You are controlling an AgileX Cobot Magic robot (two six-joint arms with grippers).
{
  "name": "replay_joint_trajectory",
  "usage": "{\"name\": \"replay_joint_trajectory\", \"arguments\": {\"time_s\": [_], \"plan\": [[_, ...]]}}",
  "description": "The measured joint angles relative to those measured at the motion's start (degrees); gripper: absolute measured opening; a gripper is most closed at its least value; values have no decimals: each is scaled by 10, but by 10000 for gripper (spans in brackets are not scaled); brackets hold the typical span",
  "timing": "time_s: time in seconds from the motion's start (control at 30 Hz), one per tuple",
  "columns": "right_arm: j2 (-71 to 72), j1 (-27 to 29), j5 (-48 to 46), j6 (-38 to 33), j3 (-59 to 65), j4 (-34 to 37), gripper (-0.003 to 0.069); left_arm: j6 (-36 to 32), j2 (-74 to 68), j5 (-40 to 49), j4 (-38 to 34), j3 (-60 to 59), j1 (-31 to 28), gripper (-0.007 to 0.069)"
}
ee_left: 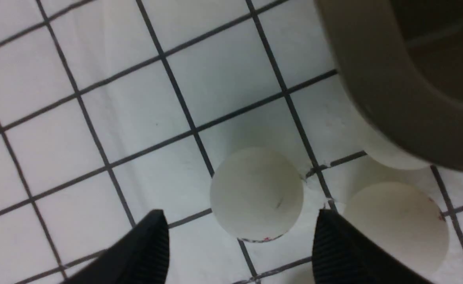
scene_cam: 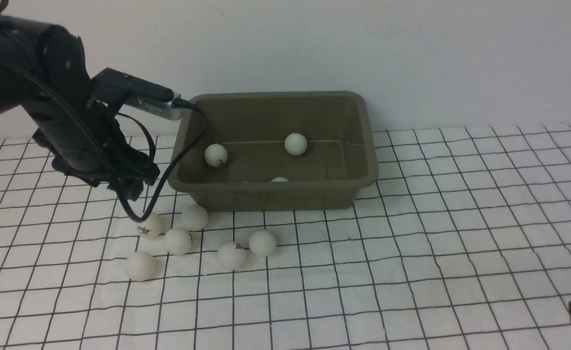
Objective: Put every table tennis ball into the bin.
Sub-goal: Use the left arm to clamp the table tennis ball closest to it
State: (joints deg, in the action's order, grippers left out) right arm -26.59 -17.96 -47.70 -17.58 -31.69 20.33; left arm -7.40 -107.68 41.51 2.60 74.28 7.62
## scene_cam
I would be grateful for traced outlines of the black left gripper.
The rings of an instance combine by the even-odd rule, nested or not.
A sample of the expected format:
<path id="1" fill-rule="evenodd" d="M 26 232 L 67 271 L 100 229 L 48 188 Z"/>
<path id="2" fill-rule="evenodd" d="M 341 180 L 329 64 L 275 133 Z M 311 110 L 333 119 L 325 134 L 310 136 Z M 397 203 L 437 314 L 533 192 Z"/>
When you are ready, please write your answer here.
<path id="1" fill-rule="evenodd" d="M 152 154 L 132 148 L 121 132 L 120 125 L 104 105 L 92 105 L 77 113 L 104 151 L 125 199 L 134 201 L 143 185 L 154 185 L 159 168 Z M 57 105 L 34 105 L 33 120 L 38 126 L 34 140 L 48 149 L 54 158 L 52 168 L 97 187 L 112 177 L 104 166 L 104 157 L 77 126 L 76 122 Z"/>

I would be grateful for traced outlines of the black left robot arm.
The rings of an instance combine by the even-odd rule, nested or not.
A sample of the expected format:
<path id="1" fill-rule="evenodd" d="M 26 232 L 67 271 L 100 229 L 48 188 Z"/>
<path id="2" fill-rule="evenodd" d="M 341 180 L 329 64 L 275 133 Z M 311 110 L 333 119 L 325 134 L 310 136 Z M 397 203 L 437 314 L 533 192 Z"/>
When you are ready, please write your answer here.
<path id="1" fill-rule="evenodd" d="M 134 201 L 154 185 L 159 168 L 128 144 L 116 120 L 132 97 L 123 79 L 112 69 L 90 77 L 81 39 L 64 27 L 0 16 L 0 115 L 21 106 L 54 170 L 93 187 L 115 178 Z"/>

